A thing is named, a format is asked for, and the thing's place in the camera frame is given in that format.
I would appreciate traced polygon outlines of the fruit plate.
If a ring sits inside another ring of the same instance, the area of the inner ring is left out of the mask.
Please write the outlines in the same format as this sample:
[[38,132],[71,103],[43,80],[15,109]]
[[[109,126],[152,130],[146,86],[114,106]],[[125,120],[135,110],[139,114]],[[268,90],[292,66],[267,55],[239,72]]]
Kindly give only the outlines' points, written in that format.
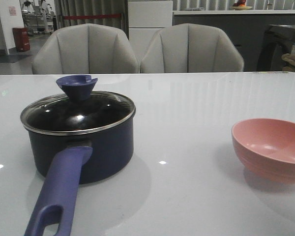
[[247,0],[236,0],[230,7],[231,10],[250,10],[252,8],[247,5]]

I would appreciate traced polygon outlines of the dark blue saucepan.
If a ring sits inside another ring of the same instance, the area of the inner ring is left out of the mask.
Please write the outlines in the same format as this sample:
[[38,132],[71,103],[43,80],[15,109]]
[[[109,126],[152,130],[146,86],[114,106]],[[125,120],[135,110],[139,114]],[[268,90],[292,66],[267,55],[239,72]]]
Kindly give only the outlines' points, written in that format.
[[41,236],[57,224],[58,236],[71,233],[80,184],[106,179],[119,172],[133,155],[133,117],[85,135],[55,136],[28,131],[34,161],[45,180],[25,231]]

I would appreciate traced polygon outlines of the white cabinet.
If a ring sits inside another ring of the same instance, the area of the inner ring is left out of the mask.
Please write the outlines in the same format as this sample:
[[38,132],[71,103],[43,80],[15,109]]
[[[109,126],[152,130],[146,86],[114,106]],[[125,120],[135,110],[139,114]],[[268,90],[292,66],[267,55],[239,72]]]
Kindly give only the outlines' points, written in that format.
[[171,0],[129,0],[129,41],[138,60],[145,54],[154,33],[172,25]]

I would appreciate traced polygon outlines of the red trash bin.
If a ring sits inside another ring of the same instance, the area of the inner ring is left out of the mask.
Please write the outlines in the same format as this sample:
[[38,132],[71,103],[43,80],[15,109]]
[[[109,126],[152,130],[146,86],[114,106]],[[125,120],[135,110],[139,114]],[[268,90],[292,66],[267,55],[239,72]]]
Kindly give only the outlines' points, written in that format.
[[30,43],[25,27],[14,27],[12,28],[15,47],[18,52],[25,52],[30,50]]

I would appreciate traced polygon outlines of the dark appliance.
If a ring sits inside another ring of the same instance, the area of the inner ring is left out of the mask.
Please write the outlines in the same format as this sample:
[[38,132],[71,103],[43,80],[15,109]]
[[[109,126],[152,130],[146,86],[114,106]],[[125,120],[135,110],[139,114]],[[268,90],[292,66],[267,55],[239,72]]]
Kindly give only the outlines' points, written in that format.
[[257,71],[281,71],[284,54],[295,54],[295,25],[269,25],[264,32]]

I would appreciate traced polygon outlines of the pink bowl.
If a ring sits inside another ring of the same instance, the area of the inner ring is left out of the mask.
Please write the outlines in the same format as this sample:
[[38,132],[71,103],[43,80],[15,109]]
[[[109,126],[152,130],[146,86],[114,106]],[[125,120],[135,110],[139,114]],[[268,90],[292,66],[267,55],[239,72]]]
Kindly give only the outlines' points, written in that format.
[[272,118],[252,118],[232,127],[238,159],[256,175],[295,183],[295,123]]

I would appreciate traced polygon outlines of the grey upholstered chair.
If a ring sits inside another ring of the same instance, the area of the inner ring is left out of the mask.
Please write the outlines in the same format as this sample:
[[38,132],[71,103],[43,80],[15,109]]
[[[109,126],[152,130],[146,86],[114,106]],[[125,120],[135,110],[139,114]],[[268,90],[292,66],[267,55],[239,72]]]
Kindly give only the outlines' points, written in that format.
[[139,63],[124,31],[97,24],[61,28],[32,61],[33,74],[138,73]]
[[242,72],[244,59],[216,27],[180,24],[157,31],[141,59],[141,73]]

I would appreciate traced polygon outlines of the right grey upholstered chair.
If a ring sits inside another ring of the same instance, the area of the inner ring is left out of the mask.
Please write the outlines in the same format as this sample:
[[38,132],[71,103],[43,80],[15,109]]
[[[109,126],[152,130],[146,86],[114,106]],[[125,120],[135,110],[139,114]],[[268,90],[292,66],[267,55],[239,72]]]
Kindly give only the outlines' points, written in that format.
[[216,27],[180,24],[157,31],[141,59],[141,73],[242,72],[244,59]]

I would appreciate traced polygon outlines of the left grey upholstered chair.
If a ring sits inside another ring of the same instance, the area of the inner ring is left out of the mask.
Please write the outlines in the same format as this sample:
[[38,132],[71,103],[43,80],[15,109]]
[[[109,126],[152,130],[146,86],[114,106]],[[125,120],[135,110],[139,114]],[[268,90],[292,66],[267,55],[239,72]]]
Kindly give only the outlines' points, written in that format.
[[124,31],[97,24],[61,28],[32,61],[33,74],[138,73],[139,63]]

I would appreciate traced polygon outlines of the grey counter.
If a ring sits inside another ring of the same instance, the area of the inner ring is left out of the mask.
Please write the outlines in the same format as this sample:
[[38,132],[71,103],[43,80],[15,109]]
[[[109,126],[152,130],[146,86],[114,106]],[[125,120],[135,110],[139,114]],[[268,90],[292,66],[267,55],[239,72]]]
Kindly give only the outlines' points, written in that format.
[[264,32],[269,25],[295,25],[295,10],[174,11],[173,24],[222,29],[242,55],[245,71],[257,71]]

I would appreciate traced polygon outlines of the beige cushion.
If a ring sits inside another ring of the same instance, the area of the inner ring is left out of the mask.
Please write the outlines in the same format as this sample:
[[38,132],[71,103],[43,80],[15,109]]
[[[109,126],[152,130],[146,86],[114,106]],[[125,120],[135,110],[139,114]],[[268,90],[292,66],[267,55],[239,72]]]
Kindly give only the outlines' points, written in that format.
[[282,71],[295,72],[295,54],[283,54],[281,59],[285,62]]

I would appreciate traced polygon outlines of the glass lid with blue knob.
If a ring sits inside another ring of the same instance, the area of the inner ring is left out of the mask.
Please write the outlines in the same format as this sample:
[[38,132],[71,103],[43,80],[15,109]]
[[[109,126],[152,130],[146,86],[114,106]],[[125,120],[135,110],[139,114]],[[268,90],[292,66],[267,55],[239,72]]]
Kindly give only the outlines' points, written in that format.
[[56,80],[63,91],[44,97],[23,109],[25,129],[55,136],[85,135],[118,126],[135,114],[134,102],[125,95],[96,91],[98,79],[69,75]]

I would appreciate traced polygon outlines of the red barrier belt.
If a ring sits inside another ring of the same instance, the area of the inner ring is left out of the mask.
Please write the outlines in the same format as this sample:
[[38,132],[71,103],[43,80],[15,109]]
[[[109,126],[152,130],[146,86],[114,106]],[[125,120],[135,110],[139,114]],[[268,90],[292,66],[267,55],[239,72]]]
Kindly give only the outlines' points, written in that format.
[[87,15],[87,16],[63,16],[64,20],[89,20],[89,19],[114,19],[121,18],[122,14],[109,14],[109,15]]

